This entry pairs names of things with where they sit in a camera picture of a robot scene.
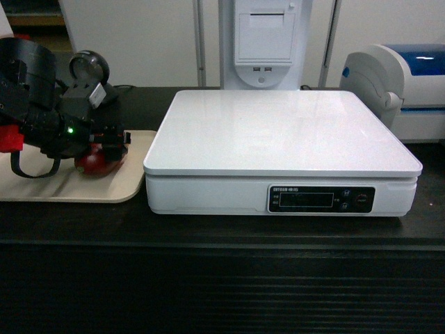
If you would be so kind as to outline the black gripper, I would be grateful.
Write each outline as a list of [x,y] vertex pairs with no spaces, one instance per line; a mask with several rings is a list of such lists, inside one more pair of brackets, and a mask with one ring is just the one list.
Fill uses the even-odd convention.
[[[32,107],[21,131],[28,145],[40,148],[49,158],[75,157],[91,143],[130,143],[131,133],[122,124],[107,125],[92,133],[90,113],[104,100],[99,82],[74,82],[55,107],[45,111]],[[127,154],[125,144],[103,145],[104,161],[121,161]]]

